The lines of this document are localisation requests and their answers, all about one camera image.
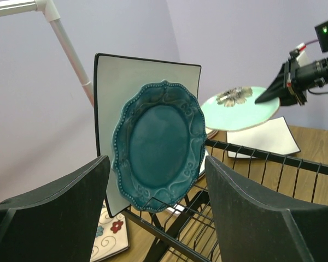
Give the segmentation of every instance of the red flower print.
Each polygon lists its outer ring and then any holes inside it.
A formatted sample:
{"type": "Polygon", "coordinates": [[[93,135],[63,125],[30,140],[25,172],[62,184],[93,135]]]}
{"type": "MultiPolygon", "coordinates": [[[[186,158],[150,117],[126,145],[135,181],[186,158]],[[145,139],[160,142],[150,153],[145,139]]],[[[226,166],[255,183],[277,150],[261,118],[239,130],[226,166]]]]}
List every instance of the red flower print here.
{"type": "Polygon", "coordinates": [[[111,231],[113,231],[113,233],[117,233],[120,229],[121,229],[121,226],[124,224],[123,221],[116,221],[116,222],[113,222],[112,224],[112,227],[110,228],[111,231]]]}

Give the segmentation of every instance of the white pipe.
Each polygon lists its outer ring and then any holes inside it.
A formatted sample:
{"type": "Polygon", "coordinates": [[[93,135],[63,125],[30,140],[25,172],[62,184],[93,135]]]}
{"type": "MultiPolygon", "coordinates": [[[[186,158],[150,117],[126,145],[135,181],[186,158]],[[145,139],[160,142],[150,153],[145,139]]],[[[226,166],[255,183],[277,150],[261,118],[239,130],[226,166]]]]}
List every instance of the white pipe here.
{"type": "Polygon", "coordinates": [[[0,2],[0,16],[37,11],[37,9],[38,6],[34,0],[9,0],[0,2]]]}
{"type": "Polygon", "coordinates": [[[54,30],[69,62],[71,63],[91,105],[93,106],[93,85],[65,31],[53,0],[8,0],[0,2],[0,17],[28,11],[41,11],[54,30]]]}

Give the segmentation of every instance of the floral pattern plate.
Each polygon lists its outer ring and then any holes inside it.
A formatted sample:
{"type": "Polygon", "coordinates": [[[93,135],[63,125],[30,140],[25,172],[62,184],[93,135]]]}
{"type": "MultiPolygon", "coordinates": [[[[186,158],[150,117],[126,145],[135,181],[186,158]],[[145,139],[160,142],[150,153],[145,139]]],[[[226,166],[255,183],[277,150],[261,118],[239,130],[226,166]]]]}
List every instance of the floral pattern plate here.
{"type": "Polygon", "coordinates": [[[90,262],[97,262],[129,248],[126,219],[122,214],[110,218],[103,203],[90,262]]]}
{"type": "Polygon", "coordinates": [[[183,85],[144,85],[124,105],[113,133],[119,192],[137,210],[174,206],[198,178],[205,140],[204,114],[183,85]]]}
{"type": "Polygon", "coordinates": [[[258,126],[269,120],[279,109],[279,99],[255,104],[265,88],[236,87],[209,98],[203,105],[206,127],[238,131],[258,126]]]}

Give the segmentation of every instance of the dish rack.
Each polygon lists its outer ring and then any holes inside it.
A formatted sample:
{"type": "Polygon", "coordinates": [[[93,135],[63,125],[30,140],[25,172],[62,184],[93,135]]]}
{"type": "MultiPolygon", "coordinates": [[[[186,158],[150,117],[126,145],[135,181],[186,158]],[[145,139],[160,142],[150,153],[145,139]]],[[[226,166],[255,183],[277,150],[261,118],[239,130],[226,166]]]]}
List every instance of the dish rack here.
{"type": "MultiPolygon", "coordinates": [[[[326,164],[210,139],[206,140],[206,147],[210,155],[264,186],[293,198],[328,205],[328,196],[322,201],[318,197],[321,194],[318,190],[325,190],[326,193],[328,190],[317,188],[321,179],[328,180],[326,164]],[[228,157],[227,151],[235,152],[236,156],[228,157]],[[248,155],[250,158],[238,159],[239,154],[248,155]],[[237,170],[238,166],[244,167],[244,170],[237,170]],[[271,170],[273,177],[267,177],[268,169],[271,170]],[[259,174],[258,178],[253,177],[255,173],[259,174]],[[307,199],[304,199],[303,195],[297,193],[297,189],[302,187],[301,181],[308,183],[309,177],[313,180],[312,192],[307,192],[307,199]],[[288,184],[288,188],[282,187],[282,180],[290,179],[293,179],[293,185],[289,187],[288,184]]],[[[166,203],[161,203],[161,207],[170,207],[166,203]]],[[[123,212],[128,219],[155,236],[144,261],[221,261],[205,178],[198,180],[184,199],[171,208],[175,212],[165,210],[150,213],[137,211],[131,206],[123,212]]]]}

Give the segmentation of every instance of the white wall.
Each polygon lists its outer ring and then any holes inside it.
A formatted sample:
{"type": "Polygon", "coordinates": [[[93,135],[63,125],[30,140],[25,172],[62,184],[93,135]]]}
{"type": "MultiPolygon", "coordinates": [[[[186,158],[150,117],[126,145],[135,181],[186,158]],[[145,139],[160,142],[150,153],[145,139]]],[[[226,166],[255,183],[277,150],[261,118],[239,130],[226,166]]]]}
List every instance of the white wall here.
{"type": "MultiPolygon", "coordinates": [[[[97,52],[179,61],[165,0],[55,0],[93,78],[97,52]]],[[[93,109],[41,13],[0,17],[0,201],[96,157],[93,109]]]]}
{"type": "MultiPolygon", "coordinates": [[[[180,58],[202,65],[199,100],[239,85],[267,87],[289,51],[316,38],[328,0],[167,0],[180,58]]],[[[307,49],[323,58],[319,45],[307,49]]],[[[328,96],[308,95],[304,107],[279,110],[289,124],[328,129],[328,96]]]]}

